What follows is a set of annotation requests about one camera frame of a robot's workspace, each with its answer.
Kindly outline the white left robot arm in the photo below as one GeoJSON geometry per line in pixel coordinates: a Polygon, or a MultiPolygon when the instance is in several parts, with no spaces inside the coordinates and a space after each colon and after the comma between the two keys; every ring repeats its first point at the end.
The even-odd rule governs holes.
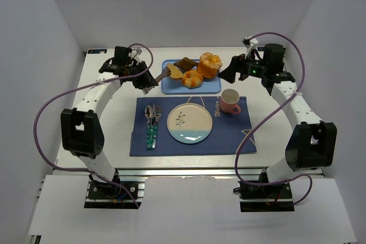
{"type": "Polygon", "coordinates": [[[117,46],[113,57],[100,67],[95,85],[72,109],[61,113],[62,146],[89,170],[90,180],[107,195],[121,190],[117,170],[103,152],[105,137],[100,116],[125,82],[136,89],[158,86],[147,64],[140,60],[141,44],[117,46]]]}

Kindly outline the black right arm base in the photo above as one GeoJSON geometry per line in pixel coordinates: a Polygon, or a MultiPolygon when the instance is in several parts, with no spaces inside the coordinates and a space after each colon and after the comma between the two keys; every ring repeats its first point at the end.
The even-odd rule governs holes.
{"type": "Polygon", "coordinates": [[[268,185],[268,177],[261,172],[253,180],[238,180],[238,186],[233,189],[234,194],[239,195],[240,211],[242,213],[275,213],[293,212],[292,191],[289,183],[277,183],[268,185]]]}

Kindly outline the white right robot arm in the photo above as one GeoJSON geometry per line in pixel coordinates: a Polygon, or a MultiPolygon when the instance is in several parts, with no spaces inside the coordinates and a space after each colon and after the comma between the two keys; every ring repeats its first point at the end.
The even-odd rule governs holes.
{"type": "Polygon", "coordinates": [[[264,46],[263,57],[256,59],[254,48],[232,57],[219,78],[234,83],[238,74],[261,79],[268,94],[279,104],[292,128],[284,157],[264,169],[256,186],[284,185],[303,172],[329,167],[333,162],[337,127],[324,122],[306,103],[293,75],[284,70],[284,47],[270,43],[264,46]]]}

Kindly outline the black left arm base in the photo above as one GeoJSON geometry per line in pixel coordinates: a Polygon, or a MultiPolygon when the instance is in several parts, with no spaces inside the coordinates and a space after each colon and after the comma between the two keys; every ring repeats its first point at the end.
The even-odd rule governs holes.
{"type": "Polygon", "coordinates": [[[98,182],[89,176],[84,208],[85,209],[138,209],[142,203],[146,178],[120,176],[119,184],[123,185],[134,198],[123,188],[106,182],[98,182]]]}

